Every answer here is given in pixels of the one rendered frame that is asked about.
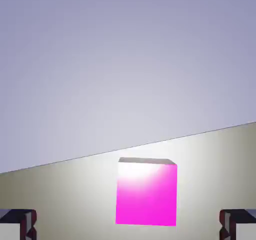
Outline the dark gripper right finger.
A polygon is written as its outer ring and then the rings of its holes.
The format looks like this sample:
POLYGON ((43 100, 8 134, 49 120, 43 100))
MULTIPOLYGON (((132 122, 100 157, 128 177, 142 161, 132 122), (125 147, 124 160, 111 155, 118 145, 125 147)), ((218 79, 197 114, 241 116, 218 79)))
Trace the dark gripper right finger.
POLYGON ((219 222, 219 240, 256 240, 256 209, 221 210, 219 222))

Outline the small magenta cube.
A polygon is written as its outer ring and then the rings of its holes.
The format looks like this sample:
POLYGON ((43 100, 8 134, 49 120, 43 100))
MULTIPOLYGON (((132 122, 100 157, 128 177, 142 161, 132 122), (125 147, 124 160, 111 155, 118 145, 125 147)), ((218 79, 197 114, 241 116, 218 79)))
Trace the small magenta cube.
POLYGON ((116 224, 176 226, 176 163, 169 159, 121 157, 117 171, 116 224))

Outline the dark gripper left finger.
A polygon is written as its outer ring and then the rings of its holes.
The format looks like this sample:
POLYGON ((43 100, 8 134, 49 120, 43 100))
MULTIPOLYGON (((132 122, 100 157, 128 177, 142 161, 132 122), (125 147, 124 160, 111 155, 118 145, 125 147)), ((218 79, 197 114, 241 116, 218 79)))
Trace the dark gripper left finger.
POLYGON ((37 240, 36 221, 36 210, 0 209, 0 240, 37 240))

